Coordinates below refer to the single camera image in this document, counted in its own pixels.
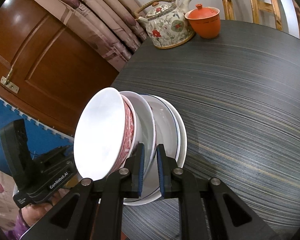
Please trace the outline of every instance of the teapot lid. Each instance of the teapot lid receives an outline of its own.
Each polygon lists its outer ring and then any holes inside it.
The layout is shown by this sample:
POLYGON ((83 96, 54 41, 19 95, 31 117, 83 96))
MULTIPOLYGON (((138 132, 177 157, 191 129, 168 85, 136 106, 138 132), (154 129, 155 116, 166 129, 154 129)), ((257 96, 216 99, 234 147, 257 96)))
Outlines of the teapot lid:
POLYGON ((211 7, 202 7, 202 4, 196 4, 196 9, 188 15, 189 19, 205 19, 217 15, 219 12, 211 7))
POLYGON ((152 6, 154 7, 153 9, 151 9, 147 15, 146 18, 159 18, 160 16, 163 16, 169 12, 172 12, 174 9, 177 8, 177 5, 175 3, 164 3, 159 5, 158 2, 154 2, 152 4, 152 6))

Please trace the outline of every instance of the screw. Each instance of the screw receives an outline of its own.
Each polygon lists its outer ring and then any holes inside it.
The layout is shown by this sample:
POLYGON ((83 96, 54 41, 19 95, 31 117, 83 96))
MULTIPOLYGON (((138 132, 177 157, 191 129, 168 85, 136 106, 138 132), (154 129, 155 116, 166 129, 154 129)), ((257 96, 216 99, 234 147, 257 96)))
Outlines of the screw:
POLYGON ((84 186, 88 186, 88 185, 90 185, 90 183, 91 183, 91 179, 89 179, 89 178, 85 178, 85 179, 81 180, 81 184, 84 186))
POLYGON ((183 169, 182 169, 182 168, 175 168, 175 169, 173 170, 173 173, 174 173, 174 174, 177 174, 177 175, 180 175, 180 174, 183 173, 183 169))
POLYGON ((129 173, 129 170, 128 170, 127 168, 122 168, 122 169, 119 170, 119 173, 120 173, 121 175, 126 175, 126 174, 129 173))
POLYGON ((220 185, 221 181, 220 181, 220 179, 213 178, 213 179, 211 179, 211 183, 212 183, 213 185, 218 186, 218 185, 220 185))

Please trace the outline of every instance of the brass latch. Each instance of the brass latch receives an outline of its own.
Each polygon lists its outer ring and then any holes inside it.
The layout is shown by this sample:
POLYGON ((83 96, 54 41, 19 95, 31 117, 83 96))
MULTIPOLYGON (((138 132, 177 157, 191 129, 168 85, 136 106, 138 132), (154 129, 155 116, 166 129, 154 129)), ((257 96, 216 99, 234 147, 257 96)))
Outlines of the brass latch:
POLYGON ((11 77, 11 74, 12 74, 12 70, 13 70, 13 67, 10 69, 7 77, 2 77, 1 80, 0 80, 0 83, 3 84, 5 87, 7 87, 8 89, 10 89, 11 91, 15 92, 16 94, 18 93, 19 91, 19 87, 15 84, 13 84, 9 79, 11 77))

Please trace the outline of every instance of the dark wooden table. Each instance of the dark wooden table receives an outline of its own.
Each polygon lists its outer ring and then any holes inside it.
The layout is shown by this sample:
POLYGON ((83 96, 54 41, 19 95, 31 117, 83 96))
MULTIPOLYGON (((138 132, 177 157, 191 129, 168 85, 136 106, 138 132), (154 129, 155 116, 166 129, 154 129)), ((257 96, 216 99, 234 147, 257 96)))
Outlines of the dark wooden table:
MULTIPOLYGON (((170 101, 186 126, 184 167, 221 178, 283 239, 298 229, 299 39, 239 21, 173 49, 147 39, 112 86, 170 101)), ((178 201, 125 206, 122 221, 131 240, 178 239, 178 201)))

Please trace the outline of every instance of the floral teapot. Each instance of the floral teapot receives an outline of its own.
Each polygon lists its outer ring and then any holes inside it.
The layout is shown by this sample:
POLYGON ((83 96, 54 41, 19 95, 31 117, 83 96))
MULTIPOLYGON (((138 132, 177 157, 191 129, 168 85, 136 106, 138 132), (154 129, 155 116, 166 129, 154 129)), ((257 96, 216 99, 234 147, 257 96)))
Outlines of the floral teapot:
POLYGON ((159 49, 169 49, 189 41, 194 36, 194 30, 185 18, 189 11, 191 0, 153 0, 140 7, 135 15, 136 20, 143 21, 146 31, 153 44, 159 49), (159 1, 168 2, 159 5, 159 1), (146 17, 139 17, 139 13, 152 5, 146 17))

